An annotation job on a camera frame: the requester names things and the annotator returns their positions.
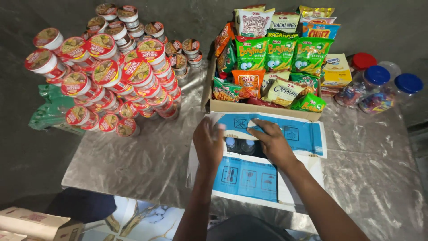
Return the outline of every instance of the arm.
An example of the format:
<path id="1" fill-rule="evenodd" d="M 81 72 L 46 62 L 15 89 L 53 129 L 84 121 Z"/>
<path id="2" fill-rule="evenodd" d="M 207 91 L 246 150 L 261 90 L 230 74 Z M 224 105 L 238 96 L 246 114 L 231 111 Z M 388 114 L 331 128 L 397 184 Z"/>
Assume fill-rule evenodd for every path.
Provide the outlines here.
<path id="1" fill-rule="evenodd" d="M 224 125 L 217 133 L 209 118 L 204 118 L 193 133 L 193 142 L 199 160 L 195 185 L 173 241 L 201 241 L 207 238 L 208 211 L 217 169 L 223 157 Z"/>
<path id="2" fill-rule="evenodd" d="M 253 122 L 265 133 L 252 128 L 248 128 L 247 131 L 261 141 L 264 154 L 290 179 L 320 238 L 324 241 L 369 241 L 363 231 L 296 158 L 279 126 L 265 120 L 254 119 Z"/>

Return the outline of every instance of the open cardboard box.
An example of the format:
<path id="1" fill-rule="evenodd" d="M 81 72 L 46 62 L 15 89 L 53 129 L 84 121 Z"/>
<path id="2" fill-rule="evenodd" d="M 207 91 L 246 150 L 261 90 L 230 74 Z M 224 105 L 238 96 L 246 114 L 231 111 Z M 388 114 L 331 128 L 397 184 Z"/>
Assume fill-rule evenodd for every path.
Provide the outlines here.
<path id="1" fill-rule="evenodd" d="M 82 222 L 68 217 L 33 212 L 24 208 L 11 207 L 0 211 L 0 230 L 46 241 L 76 241 L 82 226 Z"/>
<path id="2" fill-rule="evenodd" d="M 210 65 L 208 66 L 207 76 L 204 82 L 204 91 L 202 94 L 201 108 L 209 107 L 210 111 L 217 112 L 233 112 L 233 111 L 242 111 L 242 112 L 261 112 L 267 114 L 278 114 L 284 116 L 291 116 L 296 118 L 302 118 L 309 121 L 317 121 L 322 113 L 315 113 L 309 111 L 297 111 L 290 109 L 274 108 L 261 105 L 251 105 L 245 103 L 237 103 L 231 101 L 223 101 L 212 98 L 212 89 L 213 89 L 213 77 L 216 70 L 217 58 L 215 55 L 211 58 Z M 318 96 L 321 97 L 321 85 L 318 85 Z"/>

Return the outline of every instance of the person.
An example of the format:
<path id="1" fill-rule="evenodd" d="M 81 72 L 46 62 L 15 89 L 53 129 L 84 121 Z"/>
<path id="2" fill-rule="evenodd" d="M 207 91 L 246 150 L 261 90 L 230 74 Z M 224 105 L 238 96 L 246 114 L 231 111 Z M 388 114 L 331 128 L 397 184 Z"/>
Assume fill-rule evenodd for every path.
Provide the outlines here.
<path id="1" fill-rule="evenodd" d="M 260 119 L 253 119 L 253 122 L 261 127 L 264 133 L 253 128 L 248 128 L 247 131 L 260 140 L 267 158 L 290 179 L 321 240 L 369 240 L 345 211 L 316 182 L 303 163 L 297 159 L 279 126 Z M 293 240 L 284 229 L 271 226 L 251 216 L 240 217 L 236 220 L 231 217 L 223 222 L 227 222 L 227 225 L 216 230 L 217 226 L 222 226 L 222 224 L 218 224 L 210 228 L 207 233 L 211 192 L 218 166 L 223 157 L 225 126 L 218 124 L 216 127 L 213 128 L 211 120 L 205 117 L 193 133 L 199 168 L 189 203 L 173 241 Z"/>

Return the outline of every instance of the plastic sheet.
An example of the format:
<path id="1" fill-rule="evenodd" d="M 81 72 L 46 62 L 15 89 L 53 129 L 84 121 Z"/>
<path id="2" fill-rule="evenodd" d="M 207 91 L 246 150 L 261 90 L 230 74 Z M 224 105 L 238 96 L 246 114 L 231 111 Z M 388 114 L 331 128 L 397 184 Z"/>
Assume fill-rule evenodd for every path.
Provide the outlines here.
<path id="1" fill-rule="evenodd" d="M 207 63 L 193 69 L 182 86 L 175 121 L 137 119 L 141 134 L 86 133 L 63 186 L 185 208 L 189 148 L 204 116 L 201 82 Z M 407 130 L 397 108 L 377 115 L 338 106 L 326 98 L 328 158 L 322 159 L 325 190 L 372 240 L 426 240 L 428 210 Z M 213 197 L 210 212 L 251 214 L 280 227 L 316 233 L 309 216 Z"/>

